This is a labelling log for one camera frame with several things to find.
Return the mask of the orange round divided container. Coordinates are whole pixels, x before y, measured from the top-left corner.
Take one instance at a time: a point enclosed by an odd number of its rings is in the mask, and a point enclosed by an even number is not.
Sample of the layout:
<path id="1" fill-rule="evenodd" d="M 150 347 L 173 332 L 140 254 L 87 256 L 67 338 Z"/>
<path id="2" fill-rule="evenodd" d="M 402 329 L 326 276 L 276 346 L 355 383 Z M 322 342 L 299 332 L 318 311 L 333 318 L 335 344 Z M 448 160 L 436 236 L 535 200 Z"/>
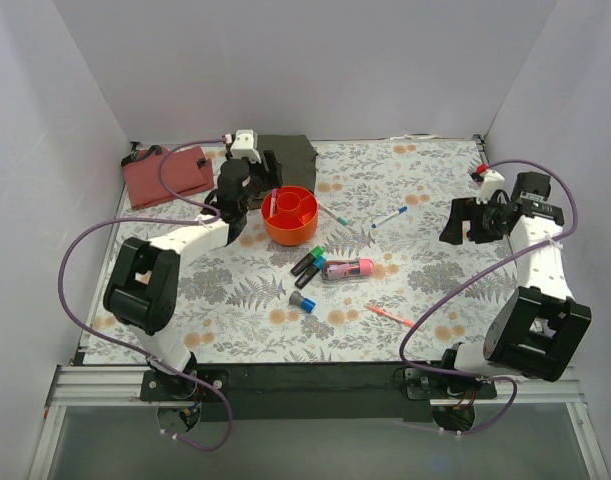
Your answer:
<path id="1" fill-rule="evenodd" d="M 271 192 L 261 204 L 270 239 L 282 246 L 299 246 L 313 239 L 318 227 L 318 202 L 312 192 L 298 186 L 278 188 L 276 214 L 269 218 Z"/>

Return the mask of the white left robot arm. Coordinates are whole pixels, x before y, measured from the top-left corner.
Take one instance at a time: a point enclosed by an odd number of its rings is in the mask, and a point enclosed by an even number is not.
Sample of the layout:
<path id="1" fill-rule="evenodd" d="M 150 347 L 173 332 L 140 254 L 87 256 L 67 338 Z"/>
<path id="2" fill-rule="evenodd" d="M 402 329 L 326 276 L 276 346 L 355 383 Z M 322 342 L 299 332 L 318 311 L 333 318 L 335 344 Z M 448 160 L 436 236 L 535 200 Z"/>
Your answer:
<path id="1" fill-rule="evenodd" d="M 190 225 L 121 246 L 103 297 L 106 311 L 135 334 L 153 368 L 165 374 L 163 387 L 178 400 L 190 398 L 198 377 L 195 357 L 173 331 L 180 271 L 236 240 L 247 213 L 263 192 L 282 185 L 282 165 L 271 150 L 258 162 L 241 154 L 221 166 L 216 188 Z"/>

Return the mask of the white pen pink cap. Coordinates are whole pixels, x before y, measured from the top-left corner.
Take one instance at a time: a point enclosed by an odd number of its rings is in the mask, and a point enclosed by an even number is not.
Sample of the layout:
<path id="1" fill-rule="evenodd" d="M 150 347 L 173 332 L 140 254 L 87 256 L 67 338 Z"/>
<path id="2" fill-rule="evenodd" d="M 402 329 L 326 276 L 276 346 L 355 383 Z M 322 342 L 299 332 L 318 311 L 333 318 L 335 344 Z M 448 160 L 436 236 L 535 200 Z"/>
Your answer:
<path id="1" fill-rule="evenodd" d="M 275 188 L 271 192 L 269 218 L 272 218 L 276 214 L 277 197 L 278 197 L 278 189 Z"/>

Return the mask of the white pen teal cap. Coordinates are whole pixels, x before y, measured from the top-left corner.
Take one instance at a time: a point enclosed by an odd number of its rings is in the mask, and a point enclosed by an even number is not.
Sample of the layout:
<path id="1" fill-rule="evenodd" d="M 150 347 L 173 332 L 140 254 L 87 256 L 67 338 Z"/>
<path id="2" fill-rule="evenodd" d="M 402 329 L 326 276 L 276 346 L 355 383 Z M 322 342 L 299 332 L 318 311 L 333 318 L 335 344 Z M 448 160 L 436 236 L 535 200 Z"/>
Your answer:
<path id="1" fill-rule="evenodd" d="M 348 225 L 348 221 L 344 217 L 342 217 L 341 215 L 337 214 L 336 212 L 334 212 L 333 210 L 331 210 L 327 206 L 323 205 L 321 202 L 318 203 L 318 206 L 319 206 L 319 208 L 322 211 L 324 211 L 326 214 L 330 215 L 339 224 L 341 224 L 343 226 L 347 226 Z"/>

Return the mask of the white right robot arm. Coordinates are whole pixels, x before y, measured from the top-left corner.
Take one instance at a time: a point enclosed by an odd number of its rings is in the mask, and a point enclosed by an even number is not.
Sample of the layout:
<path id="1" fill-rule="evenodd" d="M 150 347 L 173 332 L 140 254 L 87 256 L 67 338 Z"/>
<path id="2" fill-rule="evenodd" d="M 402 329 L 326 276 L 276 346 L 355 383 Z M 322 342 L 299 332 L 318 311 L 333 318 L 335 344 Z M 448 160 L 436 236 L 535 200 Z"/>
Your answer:
<path id="1" fill-rule="evenodd" d="M 504 177 L 487 167 L 472 178 L 478 194 L 452 201 L 439 239 L 451 245 L 508 240 L 516 256 L 517 288 L 483 341 L 447 350 L 437 383 L 454 398 L 471 389 L 473 374 L 558 380 L 591 323 L 590 308 L 575 301 L 565 278 L 556 239 L 564 215 L 548 201 L 549 176 L 522 172 L 511 192 L 504 189 Z"/>

